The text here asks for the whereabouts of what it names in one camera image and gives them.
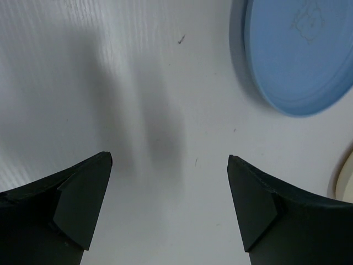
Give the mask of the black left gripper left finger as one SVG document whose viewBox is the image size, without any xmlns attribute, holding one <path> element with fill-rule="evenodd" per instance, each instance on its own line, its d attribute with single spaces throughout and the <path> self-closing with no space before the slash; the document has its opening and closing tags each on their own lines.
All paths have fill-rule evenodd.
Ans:
<svg viewBox="0 0 353 265">
<path fill-rule="evenodd" d="M 1 264 L 80 264 L 89 250 L 113 159 L 100 152 L 1 193 Z"/>
</svg>

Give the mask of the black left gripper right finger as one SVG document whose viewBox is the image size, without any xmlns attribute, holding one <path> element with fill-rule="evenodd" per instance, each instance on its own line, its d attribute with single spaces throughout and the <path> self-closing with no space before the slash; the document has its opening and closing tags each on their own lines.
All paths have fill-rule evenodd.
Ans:
<svg viewBox="0 0 353 265">
<path fill-rule="evenodd" d="M 351 264 L 352 204 L 313 194 L 238 156 L 227 174 L 252 264 Z"/>
</svg>

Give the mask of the blue plate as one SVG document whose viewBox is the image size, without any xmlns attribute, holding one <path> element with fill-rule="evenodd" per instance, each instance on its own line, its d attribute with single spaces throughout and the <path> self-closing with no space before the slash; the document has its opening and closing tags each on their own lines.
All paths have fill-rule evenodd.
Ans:
<svg viewBox="0 0 353 265">
<path fill-rule="evenodd" d="M 253 101 L 318 114 L 352 90 L 352 2 L 233 1 L 229 51 Z"/>
</svg>

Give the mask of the cream plate at back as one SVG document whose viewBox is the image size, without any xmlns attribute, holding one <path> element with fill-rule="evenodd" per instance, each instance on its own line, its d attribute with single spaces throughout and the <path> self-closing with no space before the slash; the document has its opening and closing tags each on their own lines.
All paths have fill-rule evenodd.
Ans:
<svg viewBox="0 0 353 265">
<path fill-rule="evenodd" d="M 328 185 L 328 197 L 352 203 L 352 150 L 339 161 Z"/>
</svg>

